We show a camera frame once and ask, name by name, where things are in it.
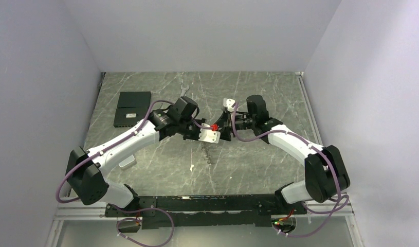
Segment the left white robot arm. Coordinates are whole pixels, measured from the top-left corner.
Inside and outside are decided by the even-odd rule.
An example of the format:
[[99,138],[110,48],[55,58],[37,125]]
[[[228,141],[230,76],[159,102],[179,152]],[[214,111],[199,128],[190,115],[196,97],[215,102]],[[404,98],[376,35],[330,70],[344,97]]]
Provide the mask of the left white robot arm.
[[181,134],[184,138],[197,140],[200,129],[193,122],[197,103],[187,96],[181,96],[167,111],[149,109],[143,120],[121,135],[89,151],[81,147],[69,155],[64,180],[84,205],[106,202],[118,206],[126,216],[138,212],[138,194],[126,184],[108,181],[106,175],[137,151]]

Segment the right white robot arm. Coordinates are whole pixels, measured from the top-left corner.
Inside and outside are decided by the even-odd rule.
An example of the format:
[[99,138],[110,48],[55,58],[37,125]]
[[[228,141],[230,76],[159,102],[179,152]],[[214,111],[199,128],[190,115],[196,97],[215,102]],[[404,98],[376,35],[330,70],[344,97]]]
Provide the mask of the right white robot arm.
[[342,192],[350,186],[350,179],[339,149],[333,145],[322,146],[290,130],[282,121],[270,117],[261,95],[246,99],[247,111],[239,112],[233,99],[224,99],[220,118],[210,127],[220,133],[222,140],[233,137],[242,142],[239,130],[252,130],[251,141],[263,142],[280,148],[294,157],[304,167],[304,180],[282,186],[275,192],[275,208],[282,214],[294,208],[295,203],[342,199]]

